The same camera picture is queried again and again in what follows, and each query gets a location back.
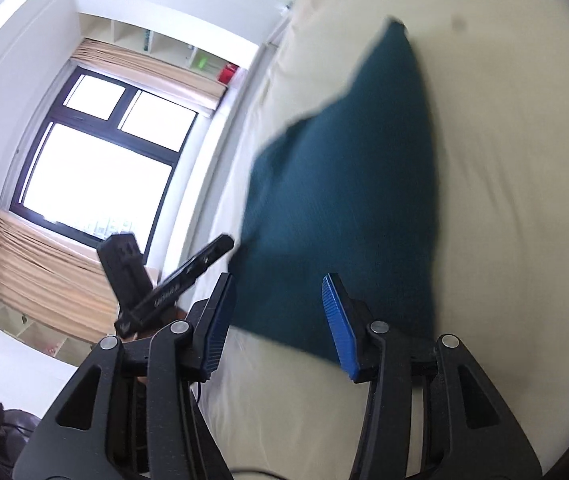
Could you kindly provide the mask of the dark green knit sweater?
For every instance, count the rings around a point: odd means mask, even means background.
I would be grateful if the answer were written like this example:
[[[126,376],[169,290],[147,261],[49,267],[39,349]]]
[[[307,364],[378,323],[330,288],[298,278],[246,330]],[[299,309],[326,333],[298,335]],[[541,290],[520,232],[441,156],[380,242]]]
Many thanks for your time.
[[[391,21],[344,96],[255,160],[229,261],[232,324],[335,361],[321,299],[335,273],[376,318],[427,339],[436,237],[429,105],[406,28]]]

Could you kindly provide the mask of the beige curtain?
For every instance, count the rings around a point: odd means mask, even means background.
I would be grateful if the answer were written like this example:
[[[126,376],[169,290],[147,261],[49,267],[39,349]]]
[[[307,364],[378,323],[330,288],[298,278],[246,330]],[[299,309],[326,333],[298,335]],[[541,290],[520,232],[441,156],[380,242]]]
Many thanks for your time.
[[[227,87],[200,68],[97,39],[72,59],[0,208],[0,300],[96,341],[116,316],[97,246],[129,232],[150,255],[196,122]]]

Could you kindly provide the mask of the black framed window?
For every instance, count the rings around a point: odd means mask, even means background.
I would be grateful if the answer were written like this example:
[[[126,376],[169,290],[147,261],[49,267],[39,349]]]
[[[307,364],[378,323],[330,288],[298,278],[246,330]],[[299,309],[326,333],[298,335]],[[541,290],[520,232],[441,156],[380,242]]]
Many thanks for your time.
[[[77,67],[30,142],[9,209],[91,248],[132,233],[150,255],[198,117],[188,106]]]

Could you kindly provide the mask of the red box on shelf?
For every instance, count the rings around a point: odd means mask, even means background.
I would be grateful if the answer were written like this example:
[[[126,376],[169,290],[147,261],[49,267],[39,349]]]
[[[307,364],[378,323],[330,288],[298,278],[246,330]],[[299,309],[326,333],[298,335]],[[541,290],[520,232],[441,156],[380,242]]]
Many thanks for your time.
[[[234,78],[234,75],[237,73],[238,68],[239,66],[237,66],[234,63],[226,63],[225,66],[222,67],[220,73],[218,74],[217,80],[221,84],[228,86],[232,78]]]

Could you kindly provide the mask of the cream bed sheet mattress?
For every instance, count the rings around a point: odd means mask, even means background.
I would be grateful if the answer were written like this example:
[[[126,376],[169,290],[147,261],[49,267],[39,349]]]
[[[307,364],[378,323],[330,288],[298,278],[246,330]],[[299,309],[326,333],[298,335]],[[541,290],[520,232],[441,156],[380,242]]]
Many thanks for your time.
[[[419,64],[436,165],[432,344],[468,348],[544,477],[569,460],[569,0],[297,0],[251,102],[205,234],[236,247],[255,160],[349,90],[389,22]],[[231,468],[345,479],[368,389],[232,324],[201,410]]]

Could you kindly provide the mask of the white wall shelf unit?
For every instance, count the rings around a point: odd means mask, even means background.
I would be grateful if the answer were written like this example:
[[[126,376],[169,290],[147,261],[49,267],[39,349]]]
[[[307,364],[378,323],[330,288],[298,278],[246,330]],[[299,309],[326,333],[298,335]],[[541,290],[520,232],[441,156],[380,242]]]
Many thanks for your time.
[[[156,58],[211,80],[218,81],[217,77],[222,67],[226,63],[231,63],[193,44],[162,35],[160,32],[110,18],[101,18],[98,15],[79,13],[78,17],[80,31],[86,38]],[[195,70],[192,67],[193,61],[197,56],[204,54],[210,57],[205,70]]]

